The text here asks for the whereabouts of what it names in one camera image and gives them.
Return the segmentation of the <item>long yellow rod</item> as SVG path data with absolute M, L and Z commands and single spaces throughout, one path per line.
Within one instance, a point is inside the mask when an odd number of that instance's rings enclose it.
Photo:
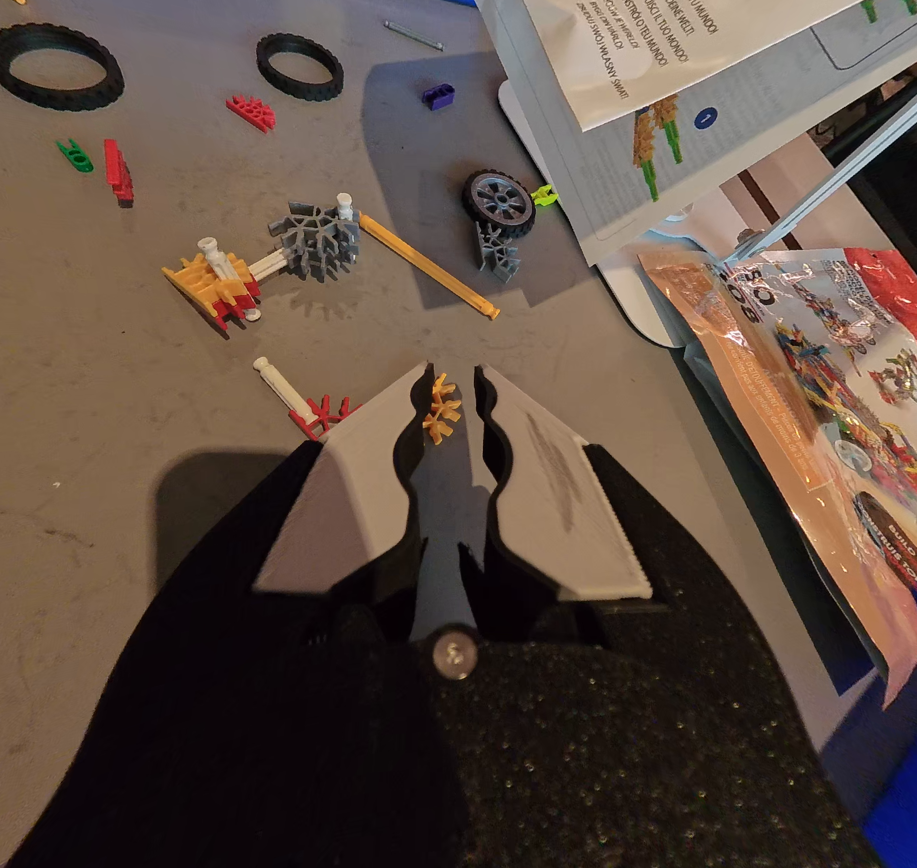
M 404 242 L 394 233 L 385 229 L 383 225 L 370 218 L 367 214 L 361 213 L 359 224 L 363 231 L 368 232 L 376 240 L 396 253 L 396 255 L 401 256 L 409 264 L 415 266 L 415 268 L 419 269 L 429 278 L 438 282 L 443 288 L 448 289 L 483 316 L 490 320 L 495 320 L 499 315 L 500 310 L 492 302 L 474 292 L 470 287 L 453 277 L 434 261 L 420 254 L 418 250 Z

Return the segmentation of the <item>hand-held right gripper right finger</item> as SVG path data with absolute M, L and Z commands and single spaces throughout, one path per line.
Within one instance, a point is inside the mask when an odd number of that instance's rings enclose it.
M 491 366 L 475 368 L 474 387 L 483 457 L 496 483 L 492 547 L 561 601 L 651 599 L 587 441 Z

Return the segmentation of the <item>toy wheel with black tyre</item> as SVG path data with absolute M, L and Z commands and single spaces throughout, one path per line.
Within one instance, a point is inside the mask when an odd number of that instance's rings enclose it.
M 533 198 L 525 187 L 495 170 L 481 170 L 465 180 L 462 204 L 473 221 L 511 239 L 531 232 L 536 218 Z

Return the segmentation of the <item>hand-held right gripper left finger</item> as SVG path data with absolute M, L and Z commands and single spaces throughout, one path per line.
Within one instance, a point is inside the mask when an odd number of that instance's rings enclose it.
M 433 367 L 420 363 L 334 425 L 253 584 L 258 592 L 330 592 L 418 535 L 411 477 Z

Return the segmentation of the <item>toy instruction booklet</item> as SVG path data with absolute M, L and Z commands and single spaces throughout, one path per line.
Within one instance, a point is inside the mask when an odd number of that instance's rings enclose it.
M 589 264 L 915 63 L 915 0 L 475 0 Z

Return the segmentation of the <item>red ridged connector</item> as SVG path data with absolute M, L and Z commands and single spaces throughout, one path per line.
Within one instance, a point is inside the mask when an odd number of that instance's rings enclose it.
M 106 177 L 108 186 L 111 187 L 118 205 L 122 209 L 131 209 L 134 206 L 134 187 L 123 153 L 120 151 L 115 139 L 104 140 L 106 160 Z

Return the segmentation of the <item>black rubber tyre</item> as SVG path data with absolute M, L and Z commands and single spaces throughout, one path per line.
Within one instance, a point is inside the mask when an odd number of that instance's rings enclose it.
M 106 74 L 94 85 L 69 90 L 34 85 L 12 75 L 12 64 L 19 56 L 46 49 L 79 54 L 98 63 Z M 120 66 L 109 49 L 82 32 L 49 23 L 17 24 L 1 30 L 1 85 L 27 103 L 71 112 L 106 107 L 125 89 Z
M 278 54 L 299 54 L 322 65 L 329 78 L 322 83 L 298 81 L 280 72 L 270 59 Z M 273 33 L 258 40 L 256 65 L 262 77 L 281 93 L 308 102 L 325 102 L 338 97 L 345 83 L 343 67 L 326 47 L 303 36 Z

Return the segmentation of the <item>yellow half-round connector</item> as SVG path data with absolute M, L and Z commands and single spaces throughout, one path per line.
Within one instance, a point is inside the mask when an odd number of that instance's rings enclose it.
M 461 420 L 461 400 L 454 398 L 456 385 L 448 382 L 447 377 L 447 373 L 443 372 L 434 380 L 430 409 L 423 421 L 423 429 L 435 446 L 450 437 L 453 434 L 452 424 Z

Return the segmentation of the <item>printed toy packaging bag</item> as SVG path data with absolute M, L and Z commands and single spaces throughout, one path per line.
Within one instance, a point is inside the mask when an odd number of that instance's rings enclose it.
M 916 664 L 916 280 L 893 250 L 641 263 L 725 397 L 886 683 Z

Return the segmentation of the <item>small grey pin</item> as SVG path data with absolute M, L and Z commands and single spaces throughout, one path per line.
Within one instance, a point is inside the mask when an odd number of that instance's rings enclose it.
M 428 37 L 412 28 L 399 24 L 395 21 L 391 21 L 389 19 L 384 20 L 384 28 L 390 32 L 398 34 L 399 36 L 403 36 L 415 43 L 419 43 L 425 47 L 436 50 L 437 52 L 445 51 L 445 46 L 441 41 Z

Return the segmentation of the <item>red toothed connector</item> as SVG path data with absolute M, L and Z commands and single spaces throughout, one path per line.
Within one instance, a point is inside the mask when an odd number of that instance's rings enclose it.
M 273 109 L 257 97 L 234 95 L 227 98 L 224 103 L 231 112 L 264 133 L 276 126 Z

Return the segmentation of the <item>orange plastic connector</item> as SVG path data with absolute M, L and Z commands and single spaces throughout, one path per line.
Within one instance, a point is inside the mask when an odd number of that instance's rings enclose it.
M 172 271 L 168 267 L 162 267 L 161 271 L 203 316 L 216 325 L 215 312 L 210 307 L 210 301 L 213 284 L 218 278 L 202 254 L 196 255 L 191 261 L 182 259 L 182 268 L 179 271 Z M 250 274 L 246 274 L 244 278 L 238 279 L 248 281 L 251 277 Z

